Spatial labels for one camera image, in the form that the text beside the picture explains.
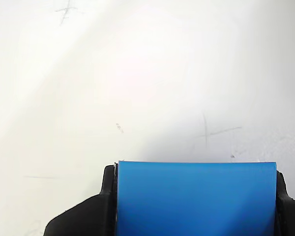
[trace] blue panel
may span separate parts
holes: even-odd
[[[272,236],[275,163],[119,162],[117,236]]]

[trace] blue plastic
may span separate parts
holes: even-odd
[[[119,162],[117,236],[272,236],[275,163]]]

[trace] black rubber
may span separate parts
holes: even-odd
[[[114,236],[117,176],[117,164],[107,166],[100,194],[54,218],[44,236]],[[287,194],[280,172],[277,172],[274,236],[295,236],[295,200]]]
[[[44,236],[113,236],[117,208],[114,172],[114,166],[107,166],[100,194],[51,220]]]

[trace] white surface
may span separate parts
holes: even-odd
[[[0,236],[122,159],[276,161],[295,198],[295,1],[70,4],[0,1]]]

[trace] blue rectangle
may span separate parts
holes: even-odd
[[[119,162],[117,236],[272,236],[276,163]]]

